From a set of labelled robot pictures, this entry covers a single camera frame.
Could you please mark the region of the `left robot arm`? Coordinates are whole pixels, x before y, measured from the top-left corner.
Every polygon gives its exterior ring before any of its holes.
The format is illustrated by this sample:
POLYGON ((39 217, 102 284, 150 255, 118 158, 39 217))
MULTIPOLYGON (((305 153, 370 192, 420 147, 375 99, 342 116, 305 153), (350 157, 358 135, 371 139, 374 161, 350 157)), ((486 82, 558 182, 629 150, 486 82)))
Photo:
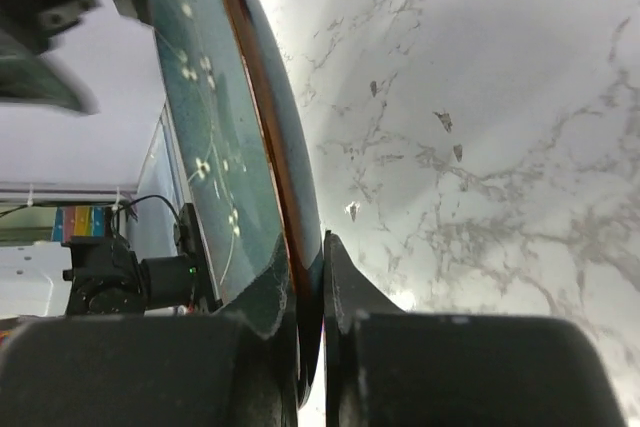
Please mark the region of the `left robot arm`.
MULTIPOLYGON (((150 0, 114 0, 148 30, 124 40, 99 0, 1 0, 1 187, 94 191, 106 181, 119 215, 131 208, 121 177, 138 158, 140 117, 168 100, 150 0)), ((117 228, 60 245, 1 272, 1 301, 36 316, 111 314, 189 304, 202 287, 192 254, 138 260, 117 228)))

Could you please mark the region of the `dark teal plate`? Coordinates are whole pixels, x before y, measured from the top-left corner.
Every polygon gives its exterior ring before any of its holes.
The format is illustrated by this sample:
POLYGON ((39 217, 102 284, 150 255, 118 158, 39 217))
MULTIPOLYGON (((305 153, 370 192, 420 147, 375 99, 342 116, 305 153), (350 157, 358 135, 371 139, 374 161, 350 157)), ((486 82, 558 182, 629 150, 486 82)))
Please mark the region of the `dark teal plate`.
POLYGON ((322 234, 295 98, 259 0, 149 0, 209 277, 224 303, 268 268, 294 291, 298 399, 322 323, 322 234))

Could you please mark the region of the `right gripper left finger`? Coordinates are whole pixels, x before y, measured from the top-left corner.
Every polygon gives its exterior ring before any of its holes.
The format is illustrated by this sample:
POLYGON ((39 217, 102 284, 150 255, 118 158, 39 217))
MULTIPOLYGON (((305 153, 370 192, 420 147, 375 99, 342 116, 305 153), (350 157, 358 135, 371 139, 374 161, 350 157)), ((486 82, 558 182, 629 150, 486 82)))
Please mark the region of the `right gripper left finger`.
POLYGON ((1 349, 5 426, 293 426, 288 259, 209 315, 31 320, 1 349))

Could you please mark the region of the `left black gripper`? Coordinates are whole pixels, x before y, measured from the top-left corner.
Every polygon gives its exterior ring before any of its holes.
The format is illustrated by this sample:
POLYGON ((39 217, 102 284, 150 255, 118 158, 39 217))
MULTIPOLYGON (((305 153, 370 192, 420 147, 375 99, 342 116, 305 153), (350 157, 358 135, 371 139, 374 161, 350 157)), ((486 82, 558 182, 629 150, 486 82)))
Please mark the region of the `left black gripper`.
MULTIPOLYGON (((151 23, 148 0, 114 2, 121 15, 151 23)), ((1 102, 96 113, 96 102, 81 83, 44 54, 55 47, 56 36, 99 6, 99 0, 1 0, 1 102)))

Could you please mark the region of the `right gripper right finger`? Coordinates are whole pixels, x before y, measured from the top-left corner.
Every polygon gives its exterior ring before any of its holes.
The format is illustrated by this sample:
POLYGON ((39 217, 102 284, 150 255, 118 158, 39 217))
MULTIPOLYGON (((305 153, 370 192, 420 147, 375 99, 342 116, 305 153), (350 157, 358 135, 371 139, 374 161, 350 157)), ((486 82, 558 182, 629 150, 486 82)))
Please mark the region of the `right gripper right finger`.
POLYGON ((621 426, 603 364, 553 317, 406 312, 324 239, 330 426, 621 426))

